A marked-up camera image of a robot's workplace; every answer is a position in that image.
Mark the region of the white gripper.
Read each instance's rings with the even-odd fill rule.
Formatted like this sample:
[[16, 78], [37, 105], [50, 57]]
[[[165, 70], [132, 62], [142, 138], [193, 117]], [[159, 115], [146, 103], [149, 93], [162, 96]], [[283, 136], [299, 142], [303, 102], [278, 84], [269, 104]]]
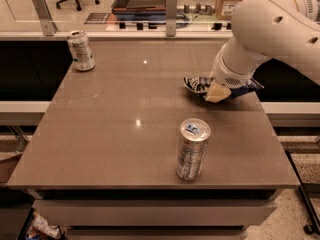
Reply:
[[217, 103], [228, 98], [231, 89], [242, 87], [259, 66], [259, 54], [247, 49], [232, 54], [222, 48], [216, 55], [210, 76], [214, 79], [205, 96], [207, 102]]

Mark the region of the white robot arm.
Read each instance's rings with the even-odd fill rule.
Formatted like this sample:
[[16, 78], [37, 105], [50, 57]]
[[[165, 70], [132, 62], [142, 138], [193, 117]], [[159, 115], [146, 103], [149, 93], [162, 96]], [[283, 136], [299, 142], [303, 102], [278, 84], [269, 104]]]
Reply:
[[317, 0], [242, 0], [231, 18], [232, 37], [214, 59], [205, 99], [226, 99], [270, 59], [320, 84], [317, 14]]

